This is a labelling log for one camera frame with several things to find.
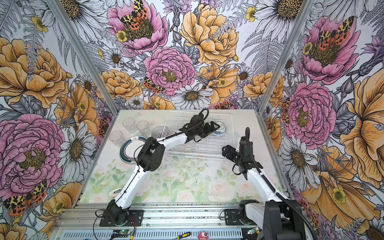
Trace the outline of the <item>white wire dish rack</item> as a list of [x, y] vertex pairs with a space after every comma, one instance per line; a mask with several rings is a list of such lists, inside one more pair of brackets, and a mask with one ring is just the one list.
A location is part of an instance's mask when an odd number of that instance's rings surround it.
[[[187, 125], [196, 111], [170, 111], [165, 123], [160, 128], [160, 137], [164, 138], [178, 132]], [[200, 158], [205, 160], [224, 160], [222, 148], [234, 146], [233, 117], [223, 111], [210, 110], [204, 124], [203, 133], [195, 136], [191, 141], [183, 145], [177, 145], [167, 153], [170, 156], [185, 158]]]

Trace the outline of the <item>blue white porcelain bowl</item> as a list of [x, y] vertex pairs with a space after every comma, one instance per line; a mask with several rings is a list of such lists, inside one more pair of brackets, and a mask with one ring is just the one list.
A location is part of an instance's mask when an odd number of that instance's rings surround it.
[[216, 130], [213, 132], [213, 134], [214, 134], [215, 136], [223, 136], [223, 135], [226, 133], [226, 131], [227, 131], [225, 124], [224, 124], [223, 122], [217, 122], [217, 124], [218, 124], [220, 127], [219, 127], [218, 129], [216, 129]]

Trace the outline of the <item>clear glass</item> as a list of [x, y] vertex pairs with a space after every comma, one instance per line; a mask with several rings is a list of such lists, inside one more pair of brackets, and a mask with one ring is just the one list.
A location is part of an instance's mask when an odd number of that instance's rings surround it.
[[134, 134], [136, 129], [136, 121], [134, 118], [126, 118], [123, 120], [123, 127], [130, 133]]
[[138, 132], [140, 133], [141, 136], [146, 136], [148, 137], [151, 133], [150, 131], [150, 124], [148, 121], [145, 121], [145, 120], [142, 120], [142, 121], [139, 121], [137, 124], [136, 124], [136, 128], [138, 130]]
[[123, 132], [113, 131], [109, 134], [109, 140], [117, 147], [121, 147], [125, 142]]

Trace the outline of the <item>green rimmed plate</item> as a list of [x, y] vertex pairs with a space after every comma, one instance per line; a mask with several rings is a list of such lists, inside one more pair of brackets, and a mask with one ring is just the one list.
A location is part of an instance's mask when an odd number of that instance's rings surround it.
[[147, 139], [143, 136], [135, 136], [125, 141], [119, 151], [120, 159], [124, 163], [134, 164]]

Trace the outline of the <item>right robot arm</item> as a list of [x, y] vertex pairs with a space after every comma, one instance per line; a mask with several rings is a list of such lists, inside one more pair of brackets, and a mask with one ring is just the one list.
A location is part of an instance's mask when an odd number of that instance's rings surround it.
[[301, 206], [273, 186], [263, 166], [256, 161], [249, 138], [241, 138], [238, 150], [230, 145], [223, 147], [222, 155], [239, 168], [240, 174], [262, 199], [261, 203], [241, 201], [240, 220], [255, 223], [265, 240], [305, 240], [307, 235]]

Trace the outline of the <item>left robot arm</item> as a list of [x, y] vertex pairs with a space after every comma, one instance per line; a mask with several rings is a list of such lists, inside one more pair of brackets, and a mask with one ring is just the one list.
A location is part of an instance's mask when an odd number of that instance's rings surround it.
[[129, 209], [135, 195], [149, 173], [160, 167], [165, 151], [190, 141], [197, 143], [210, 134], [217, 132], [223, 126], [223, 124], [214, 121], [206, 123], [205, 120], [208, 115], [208, 109], [203, 109], [174, 134], [158, 139], [150, 137], [144, 145], [138, 147], [140, 152], [134, 153], [135, 170], [123, 189], [107, 205], [102, 220], [116, 226], [126, 224], [129, 220]]

